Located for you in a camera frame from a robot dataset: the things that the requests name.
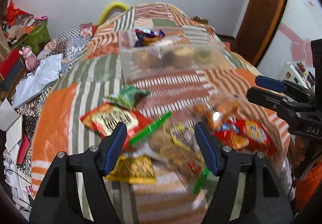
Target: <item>wooden door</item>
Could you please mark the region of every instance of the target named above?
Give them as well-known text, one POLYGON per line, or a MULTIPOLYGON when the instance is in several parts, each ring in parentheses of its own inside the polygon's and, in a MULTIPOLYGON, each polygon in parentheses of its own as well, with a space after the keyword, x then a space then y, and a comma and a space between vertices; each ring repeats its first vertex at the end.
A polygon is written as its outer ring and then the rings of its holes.
POLYGON ((252 65, 263 58, 284 13, 287 0, 249 0, 236 38, 236 52, 252 65))

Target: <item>blue gripper pad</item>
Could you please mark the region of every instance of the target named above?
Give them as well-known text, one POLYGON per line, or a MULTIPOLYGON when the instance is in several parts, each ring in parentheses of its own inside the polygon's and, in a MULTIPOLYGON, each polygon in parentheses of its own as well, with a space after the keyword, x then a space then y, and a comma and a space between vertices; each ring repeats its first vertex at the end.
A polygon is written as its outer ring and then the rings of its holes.
POLYGON ((269 89, 275 92, 284 92, 287 89, 287 87, 284 85, 282 81, 275 80, 261 75, 255 78, 255 83, 258 87, 269 89))
POLYGON ((207 127, 202 122, 198 122, 195 125, 194 135, 200 147, 207 168, 215 176, 219 176, 225 163, 221 155, 221 148, 223 145, 220 143, 217 137, 209 133, 207 127))
POLYGON ((126 139, 126 135, 128 130, 126 129, 126 125, 124 123, 118 123, 116 128, 109 136, 110 138, 114 138, 110 148, 108 149, 105 156, 105 167, 104 173, 108 175, 116 165, 116 162, 120 156, 123 144, 126 139))

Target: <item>metal screw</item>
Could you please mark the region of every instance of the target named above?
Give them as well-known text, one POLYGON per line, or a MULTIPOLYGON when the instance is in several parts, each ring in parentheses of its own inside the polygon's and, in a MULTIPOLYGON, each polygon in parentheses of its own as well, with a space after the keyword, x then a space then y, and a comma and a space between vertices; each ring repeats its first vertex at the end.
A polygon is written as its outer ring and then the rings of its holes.
POLYGON ((223 151, 226 151, 226 152, 231 152, 231 147, 230 146, 223 146, 223 151))
POLYGON ((260 152, 258 152, 258 153, 257 153, 257 157, 259 157, 259 158, 261 158, 261 159, 262 159, 262 158, 265 158, 265 154, 264 154, 263 152, 261 152, 261 151, 260 151, 260 152))
POLYGON ((62 158, 64 156, 65 156, 65 153, 63 151, 60 151, 59 153, 57 153, 58 158, 62 158))
POLYGON ((90 147, 90 151, 91 152, 95 152, 95 151, 97 151, 99 149, 99 147, 97 146, 97 145, 93 145, 93 146, 91 146, 90 147))

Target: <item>bed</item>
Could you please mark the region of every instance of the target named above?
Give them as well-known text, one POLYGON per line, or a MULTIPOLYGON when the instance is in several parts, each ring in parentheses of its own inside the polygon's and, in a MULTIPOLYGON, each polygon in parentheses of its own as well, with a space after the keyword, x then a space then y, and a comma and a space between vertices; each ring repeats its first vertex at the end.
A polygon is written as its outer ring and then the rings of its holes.
MULTIPOLYGON (((91 24, 68 29, 46 45, 47 52, 44 55, 64 53, 61 79, 18 111, 28 117, 27 122, 30 121, 29 134, 33 145, 29 155, 32 153, 32 157, 24 165, 24 170, 31 176, 34 195, 59 151, 82 153, 91 145, 99 144, 99 135, 84 127, 79 117, 100 105, 104 96, 119 93, 124 85, 119 31, 155 26, 181 27, 192 43, 211 44, 220 41, 214 28, 192 21, 173 5, 154 3, 135 5, 97 29, 91 24)), ((147 76, 133 84, 158 92, 169 87, 191 86, 189 97, 204 100, 209 97, 211 90, 223 88, 245 98, 247 89, 255 86, 254 80, 259 74, 256 68, 241 56, 227 50, 216 57, 216 62, 217 69, 189 70, 168 75, 195 78, 185 85, 179 82, 173 85, 152 85, 149 81, 154 81, 155 76, 147 76)), ((160 115, 156 112, 158 108, 166 110, 171 104, 182 101, 182 96, 156 97, 139 105, 137 109, 154 119, 160 115)), ((186 107, 175 106, 172 112, 176 116, 183 113, 184 109, 186 107)), ((275 112, 253 104, 248 104, 240 116, 252 116, 265 126, 278 150, 271 163, 279 173, 290 139, 288 125, 275 112)), ((154 170, 156 185, 132 185, 105 180, 120 220, 126 224, 200 223, 218 179, 210 177, 199 194, 193 194, 191 187, 183 183, 175 172, 165 170, 158 164, 154 165, 154 170)), ((91 219, 81 174, 77 175, 77 180, 83 215, 91 219)))

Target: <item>pink pig toy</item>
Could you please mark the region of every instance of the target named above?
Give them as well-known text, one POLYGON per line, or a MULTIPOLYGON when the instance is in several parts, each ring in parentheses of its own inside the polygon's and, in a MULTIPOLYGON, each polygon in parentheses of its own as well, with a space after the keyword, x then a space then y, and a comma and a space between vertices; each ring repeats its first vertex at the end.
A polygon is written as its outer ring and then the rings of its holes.
POLYGON ((22 47, 22 51, 19 51, 20 55, 26 60, 25 64, 28 71, 33 71, 39 65, 39 60, 37 60, 36 55, 32 52, 30 46, 22 47))

